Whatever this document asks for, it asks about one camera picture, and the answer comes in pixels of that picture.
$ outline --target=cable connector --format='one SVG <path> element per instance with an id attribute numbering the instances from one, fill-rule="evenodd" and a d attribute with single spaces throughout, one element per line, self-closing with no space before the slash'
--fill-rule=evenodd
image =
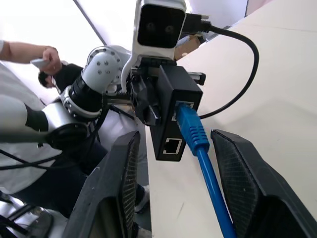
<path id="1" fill-rule="evenodd" d="M 211 23 L 202 20 L 202 18 L 203 16 L 201 15 L 187 13 L 182 33 L 189 35 L 196 35 L 201 32 L 208 33 L 210 31 Z"/>
<path id="2" fill-rule="evenodd" d="M 186 104 L 179 105 L 176 109 L 176 120 L 194 156 L 197 156 L 197 151 L 200 148 L 204 148 L 205 151 L 209 150 L 210 144 L 203 124 L 194 109 Z"/>

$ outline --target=white camera housing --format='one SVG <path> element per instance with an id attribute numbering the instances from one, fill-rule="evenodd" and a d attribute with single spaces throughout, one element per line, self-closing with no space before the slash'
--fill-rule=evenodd
<path id="1" fill-rule="evenodd" d="M 154 56 L 154 57 L 162 57 L 162 58 L 170 58 L 171 60 L 174 58 L 175 45 L 173 47 L 153 47 L 147 45 L 141 45 L 138 37 L 140 34 L 144 34 L 144 32 L 140 32 L 140 22 L 144 20 L 145 13 L 142 12 L 142 9 L 148 6 L 156 7 L 157 9 L 161 9 L 162 11 L 181 11 L 183 14 L 179 15 L 177 21 L 181 21 L 180 28 L 177 29 L 177 40 L 180 37 L 182 32 L 182 28 L 186 19 L 186 3 L 184 0 L 137 0 L 135 16 L 134 16 L 134 29 L 133 29 L 133 41 L 132 41 L 132 51 L 131 57 L 128 62 L 125 64 L 122 74 L 121 74 L 121 87 L 122 91 L 126 92 L 126 80 L 129 75 L 131 68 L 136 67 L 140 64 L 141 58 L 144 56 Z"/>

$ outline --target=blue ethernet cable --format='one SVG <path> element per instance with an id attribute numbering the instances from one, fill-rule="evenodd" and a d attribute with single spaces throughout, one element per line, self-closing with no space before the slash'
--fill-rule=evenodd
<path id="1" fill-rule="evenodd" d="M 194 109 L 191 109 L 185 104 L 181 104 L 177 108 L 176 120 L 193 155 L 198 157 L 223 237 L 236 238 L 216 175 L 208 156 L 210 145 L 199 116 Z"/>

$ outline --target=white table surface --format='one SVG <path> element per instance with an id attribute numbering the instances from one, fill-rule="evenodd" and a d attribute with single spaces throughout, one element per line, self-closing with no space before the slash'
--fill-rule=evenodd
<path id="1" fill-rule="evenodd" d="M 231 30 L 252 39 L 260 64 L 248 92 L 203 124 L 238 134 L 288 181 L 317 218 L 317 2 L 274 0 Z M 204 72 L 199 114 L 231 100 L 245 85 L 251 50 L 218 36 L 178 62 Z M 147 128 L 152 230 L 156 238 L 222 237 L 198 160 L 185 149 L 179 163 L 156 161 Z M 210 149 L 216 167 L 214 151 Z"/>

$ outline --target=black wire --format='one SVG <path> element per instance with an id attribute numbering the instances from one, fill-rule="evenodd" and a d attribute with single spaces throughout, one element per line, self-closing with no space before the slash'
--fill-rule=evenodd
<path id="1" fill-rule="evenodd" d="M 94 126 L 94 128 L 96 127 L 96 122 L 95 121 L 93 121 L 93 126 Z M 99 143 L 101 143 L 100 142 L 100 137 L 99 137 L 99 134 L 97 133 L 97 137 L 96 137 L 96 139 L 97 139 L 97 141 L 99 142 Z"/>
<path id="2" fill-rule="evenodd" d="M 117 108 L 117 107 L 115 107 L 115 106 L 113 106 L 113 105 L 110 106 L 110 110 L 112 110 L 112 111 L 114 111 L 114 112 L 116 112 L 116 113 L 118 113 L 118 114 L 123 114 L 123 115 L 125 115 L 126 117 L 128 117 L 128 118 L 134 120 L 134 117 L 133 117 L 133 116 L 131 116 L 130 114 L 126 113 L 124 110 L 121 110 L 120 108 Z"/>
<path id="3" fill-rule="evenodd" d="M 250 85 L 253 82 L 254 77 L 256 76 L 257 70 L 258 70 L 258 65 L 259 65 L 259 51 L 258 48 L 256 47 L 256 45 L 247 37 L 240 35 L 239 33 L 233 32 L 233 31 L 228 31 L 225 29 L 221 29 L 215 26 L 212 26 L 209 23 L 209 30 L 217 33 L 219 35 L 224 35 L 224 36 L 228 36 L 234 39 L 237 39 L 239 41 L 242 41 L 244 43 L 246 43 L 252 50 L 253 54 L 254 54 L 254 63 L 253 63 L 253 68 L 250 74 L 250 77 L 246 83 L 246 85 L 244 86 L 244 88 L 240 91 L 240 93 L 235 96 L 230 102 L 228 102 L 226 105 L 224 105 L 223 107 L 211 112 L 211 113 L 207 113 L 205 115 L 200 116 L 201 119 L 205 119 L 205 118 L 209 118 L 212 117 L 218 113 L 221 113 L 222 111 L 226 110 L 227 108 L 229 108 L 232 104 L 234 104 L 235 102 L 237 102 L 244 94 L 245 92 L 248 90 L 248 88 L 250 87 Z"/>
<path id="4" fill-rule="evenodd" d="M 93 145 L 94 145 L 94 142 L 95 142 L 95 139 L 96 139 L 96 136 L 98 134 L 98 130 L 101 128 L 102 124 L 104 123 L 105 119 L 106 119 L 106 116 L 108 114 L 108 111 L 109 111 L 109 106 L 105 103 L 104 104 L 104 108 L 101 112 L 101 115 L 99 117 L 99 119 L 97 120 L 97 123 L 96 123 L 96 127 L 94 129 L 94 131 L 90 134 L 90 136 L 88 138 L 86 138 L 82 143 L 86 142 L 87 140 L 89 139 L 92 139 L 91 141 L 91 144 L 87 150 L 87 152 L 84 154 L 84 156 L 82 156 L 82 158 L 77 162 L 75 163 L 74 165 L 69 165 L 69 166 L 56 166 L 56 167 L 47 167 L 47 166 L 40 166 L 39 164 L 42 164 L 42 163 L 46 163 L 48 161 L 52 161 L 52 160 L 55 160 L 55 159 L 59 159 L 61 157 L 63 157 L 63 155 L 67 154 L 65 152 L 57 155 L 57 156 L 54 156 L 52 158 L 48 158 L 48 159 L 44 159 L 44 160 L 39 160 L 39 161 L 36 161 L 36 162 L 27 162 L 25 160 L 22 160 L 22 159 L 19 159 L 18 157 L 14 156 L 14 155 L 11 155 L 3 150 L 0 149 L 0 154 L 4 154 L 5 156 L 8 156 L 18 162 L 21 162 L 22 165 L 12 165 L 12 166 L 0 166 L 0 171 L 3 171 L 3 170 L 13 170 L 13 169 L 21 169 L 21 168 L 25 168 L 25 167 L 35 167 L 35 168 L 38 168 L 38 169 L 44 169 L 44 170 L 60 170 L 60 169 L 68 169 L 68 168 L 72 168 L 74 166 L 77 166 L 78 164 L 80 164 L 90 153 Z M 68 150 L 67 152 L 69 153 L 70 151 L 73 151 L 74 149 L 78 148 L 79 146 L 76 146 L 75 148 L 72 148 L 70 150 Z"/>
<path id="5" fill-rule="evenodd" d="M 89 126 L 88 126 L 88 132 L 89 132 L 89 134 L 92 133 L 90 125 L 91 125 L 91 124 L 89 124 Z"/>

